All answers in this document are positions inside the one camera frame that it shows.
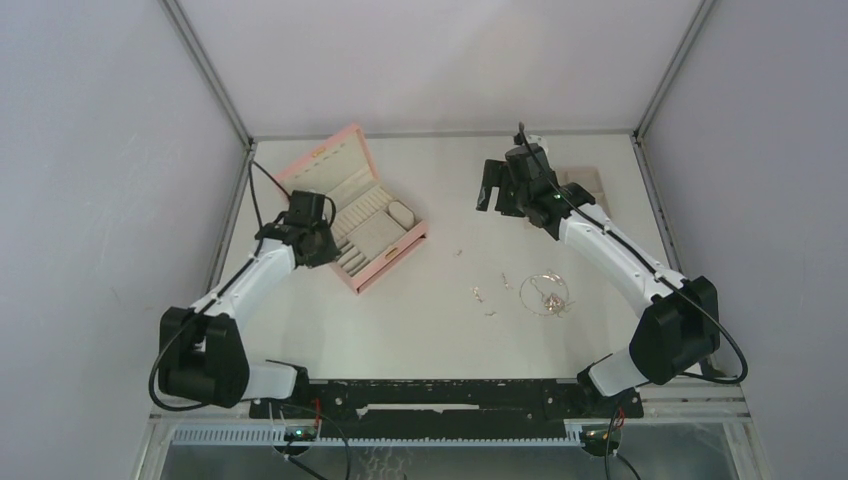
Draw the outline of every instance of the gray floor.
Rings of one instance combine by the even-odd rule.
[[[621,453],[644,479],[735,480],[721,425],[628,425]],[[344,478],[342,448],[315,448],[299,457],[328,479]],[[354,448],[351,479],[602,479],[601,459],[579,448]],[[612,477],[632,479],[613,459]],[[312,480],[268,447],[172,447],[167,480],[282,478]]]

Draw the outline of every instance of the pink jewelry box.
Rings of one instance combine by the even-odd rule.
[[[289,192],[323,193],[336,203],[333,270],[357,294],[427,237],[427,222],[380,182],[365,134],[353,124],[275,176]],[[330,205],[325,205],[327,218]]]

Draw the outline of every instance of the white table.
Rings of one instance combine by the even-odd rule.
[[[666,261],[629,138],[547,140],[554,168],[599,169],[613,221]],[[277,173],[319,143],[261,142],[255,160]],[[509,137],[368,143],[383,181],[429,222],[429,238],[360,296],[329,268],[295,271],[241,332],[248,356],[305,366],[311,378],[569,378],[627,344],[637,318],[593,265],[522,219],[475,210],[483,162],[502,160]],[[255,178],[269,221],[285,203],[261,174]],[[256,228],[246,191],[224,278],[244,262]],[[525,278],[548,269],[567,281],[575,301],[563,319],[535,316],[518,297]]]

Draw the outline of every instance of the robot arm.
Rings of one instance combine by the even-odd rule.
[[[715,287],[703,277],[686,279],[636,246],[580,185],[560,187],[544,146],[525,141],[523,132],[515,143],[524,145],[507,152],[505,162],[486,160],[477,210],[487,210],[491,189],[498,187],[495,210],[528,217],[534,226],[576,249],[606,275],[640,317],[626,348],[578,374],[586,401],[594,404],[645,383],[664,384],[718,349],[718,328],[690,303],[697,302],[718,318]]]
[[[239,332],[295,268],[323,265],[338,255],[322,218],[324,200],[320,194],[292,192],[282,224],[259,230],[255,250],[239,271],[189,308],[165,312],[159,327],[162,353],[154,367],[162,392],[222,407],[291,396],[297,370],[278,362],[249,363]]]

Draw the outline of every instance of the white wall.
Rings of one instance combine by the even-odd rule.
[[[183,0],[253,135],[630,129],[699,0]]]
[[[647,139],[777,479],[848,477],[846,21],[844,0],[721,2]]]
[[[0,24],[0,477],[126,478],[159,316],[203,290],[241,147],[156,2]]]

